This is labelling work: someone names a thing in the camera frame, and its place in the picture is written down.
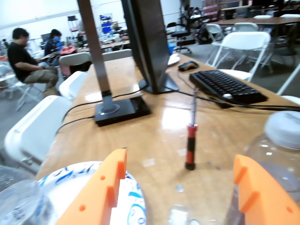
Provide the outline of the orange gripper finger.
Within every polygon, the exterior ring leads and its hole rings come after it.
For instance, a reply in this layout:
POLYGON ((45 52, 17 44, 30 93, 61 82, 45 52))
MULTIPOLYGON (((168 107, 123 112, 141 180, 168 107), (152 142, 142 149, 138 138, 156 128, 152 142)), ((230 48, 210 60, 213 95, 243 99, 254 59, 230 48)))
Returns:
POLYGON ((127 150, 116 149, 57 220, 57 225, 108 225, 117 206, 120 180, 125 179, 127 150))
POLYGON ((233 181, 238 209, 246 225, 298 225, 300 208, 284 188, 256 161, 237 155, 233 181))

